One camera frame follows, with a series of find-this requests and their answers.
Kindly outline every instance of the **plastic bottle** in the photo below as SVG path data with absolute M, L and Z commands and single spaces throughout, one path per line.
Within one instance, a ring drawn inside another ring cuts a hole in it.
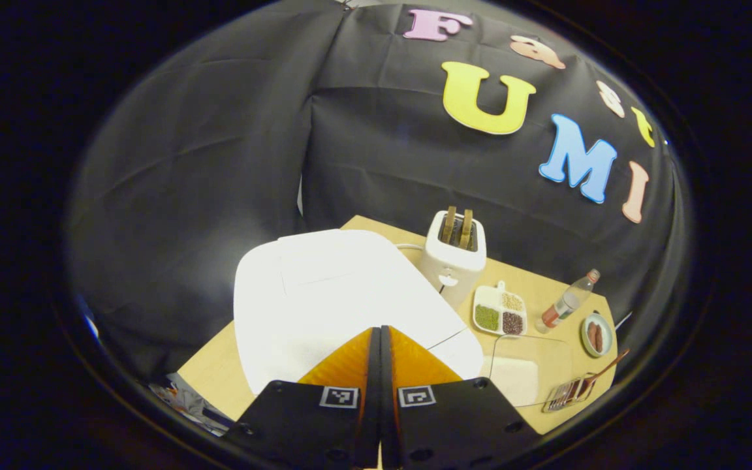
M 570 285 L 555 304 L 535 319 L 535 329 L 540 333 L 547 333 L 551 328 L 558 326 L 585 302 L 598 280 L 599 271 L 591 270 L 585 277 Z

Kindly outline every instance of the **foam letter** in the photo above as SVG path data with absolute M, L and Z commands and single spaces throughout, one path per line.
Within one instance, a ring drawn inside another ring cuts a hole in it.
M 516 51 L 524 57 L 530 57 L 530 59 L 540 60 L 551 67 L 557 69 L 564 69 L 564 63 L 559 60 L 559 56 L 556 55 L 556 51 L 541 44 L 535 39 L 525 38 L 524 36 L 510 36 L 512 43 L 510 44 L 511 50 Z
M 608 184 L 608 174 L 611 164 L 617 158 L 617 151 L 605 140 L 597 140 L 589 151 L 585 152 L 585 140 L 579 124 L 562 115 L 553 115 L 556 123 L 556 141 L 547 163 L 540 164 L 538 172 L 541 176 L 555 182 L 565 179 L 564 164 L 567 161 L 567 172 L 571 187 L 576 187 L 585 175 L 589 175 L 585 184 L 579 187 L 582 196 L 593 200 L 597 204 L 605 202 L 605 185 Z
M 623 215 L 634 223 L 642 220 L 642 197 L 646 194 L 648 173 L 636 161 L 629 161 L 632 167 L 632 187 L 629 189 L 629 199 L 623 205 Z
M 632 111 L 638 116 L 638 128 L 640 129 L 642 139 L 646 141 L 648 146 L 654 148 L 654 139 L 651 139 L 651 124 L 648 123 L 641 110 L 632 106 Z
M 452 13 L 432 12 L 430 10 L 410 10 L 414 15 L 414 25 L 403 36 L 408 39 L 428 39 L 430 41 L 445 41 L 448 36 L 439 32 L 445 29 L 449 35 L 456 35 L 460 24 L 471 25 L 472 18 Z
M 443 89 L 443 106 L 449 116 L 466 127 L 489 134 L 512 134 L 524 124 L 527 113 L 527 98 L 535 93 L 535 87 L 519 78 L 501 75 L 501 83 L 507 86 L 507 106 L 495 116 L 478 109 L 480 81 L 489 78 L 489 72 L 481 67 L 460 62 L 444 62 L 447 73 Z
M 624 110 L 623 105 L 620 104 L 620 97 L 617 96 L 617 93 L 599 80 L 597 80 L 597 87 L 599 87 L 599 95 L 602 96 L 608 109 L 614 111 L 614 113 L 621 118 L 626 117 L 626 110 Z

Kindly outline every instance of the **white tray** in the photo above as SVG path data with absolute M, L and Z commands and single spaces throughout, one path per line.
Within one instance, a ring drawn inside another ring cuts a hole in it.
M 520 308 L 517 309 L 517 307 L 506 306 L 505 297 L 509 297 L 511 300 L 514 300 L 514 303 L 520 304 Z M 478 306 L 489 307 L 489 309 L 493 309 L 498 312 L 498 328 L 496 328 L 495 330 L 490 330 L 489 328 L 484 328 L 478 324 L 477 318 L 475 318 L 475 315 L 477 315 Z M 504 312 L 514 313 L 515 315 L 518 315 L 522 318 L 522 331 L 505 333 Z M 478 330 L 481 331 L 486 331 L 487 333 L 527 334 L 527 312 L 525 309 L 524 300 L 523 298 L 519 297 L 516 294 L 513 294 L 512 292 L 507 292 L 507 286 L 505 286 L 504 281 L 499 281 L 496 288 L 489 286 L 478 286 L 478 288 L 475 289 L 475 301 L 472 305 L 472 323 L 475 324 L 475 328 L 478 328 Z

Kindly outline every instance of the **wooden table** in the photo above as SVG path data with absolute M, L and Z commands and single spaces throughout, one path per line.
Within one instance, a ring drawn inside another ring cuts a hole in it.
M 360 216 L 350 219 L 349 222 L 344 224 L 342 229 L 360 229 L 378 232 L 394 243 L 412 243 L 417 245 L 426 243 L 426 238 L 421 235 L 406 232 L 405 230 Z M 422 256 L 420 250 L 404 249 L 402 251 L 414 264 L 417 264 Z M 507 290 L 523 298 L 526 304 L 527 321 L 529 324 L 527 334 L 529 336 L 542 336 L 535 331 L 535 327 L 533 326 L 535 319 L 561 296 L 562 292 L 567 288 L 567 284 L 549 279 L 548 277 L 532 274 L 529 271 L 520 270 L 494 259 L 487 259 L 486 268 L 483 274 L 481 274 L 480 279 L 478 279 L 475 288 L 479 285 L 496 286 L 499 280 L 507 283 Z M 460 304 L 457 314 L 469 325 L 472 333 L 477 336 L 480 346 L 483 348 L 483 354 L 486 356 L 492 355 L 493 345 L 495 345 L 497 336 L 495 334 L 484 333 L 474 327 L 471 320 L 471 306 L 472 295 L 469 295 Z M 542 336 L 548 339 L 558 339 L 569 345 L 570 351 L 572 351 L 571 379 L 579 377 L 579 375 L 584 375 L 587 372 L 598 372 L 617 357 L 616 336 L 614 336 L 611 351 L 597 359 L 590 357 L 582 347 L 582 340 L 580 339 L 582 319 L 588 313 L 593 312 L 594 309 L 602 313 L 611 326 L 611 330 L 614 331 L 614 320 L 611 316 L 611 310 L 608 308 L 608 301 L 601 295 L 592 294 L 579 310 L 572 313 L 558 327 L 553 328 L 548 334 Z M 539 364 L 540 371 L 552 371 L 558 360 L 558 358 L 554 357 L 540 357 L 535 361 Z M 245 375 L 242 371 L 238 346 L 236 346 L 233 321 L 222 328 L 213 339 L 196 352 L 179 369 L 179 375 L 199 392 L 203 398 L 211 402 L 214 407 L 219 408 L 222 413 L 225 413 L 233 420 L 239 419 L 254 399 L 254 395 L 248 388 L 248 382 L 245 380 Z M 579 413 L 584 407 L 587 407 L 588 404 L 597 399 L 598 396 L 605 393 L 608 387 L 611 386 L 612 381 L 614 381 L 614 368 L 600 377 L 587 401 L 577 403 L 572 407 L 555 411 L 554 413 L 542 413 L 540 405 L 519 407 L 516 410 L 536 432 L 545 434 L 561 423 L 566 422 L 566 420 Z

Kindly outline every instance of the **blue letter m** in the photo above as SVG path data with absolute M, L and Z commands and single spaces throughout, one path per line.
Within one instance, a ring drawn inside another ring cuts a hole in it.
M 585 175 L 590 173 L 585 184 L 579 187 L 579 191 L 582 192 L 582 196 L 602 204 L 605 202 L 608 173 L 611 172 L 611 164 L 617 158 L 617 151 L 605 140 L 597 140 L 597 143 L 585 152 L 585 140 L 582 138 L 579 124 L 562 115 L 553 115 L 551 119 L 556 123 L 556 142 L 553 143 L 550 160 L 540 164 L 538 172 L 544 178 L 562 182 L 565 179 L 564 164 L 567 161 L 571 187 L 576 187 Z

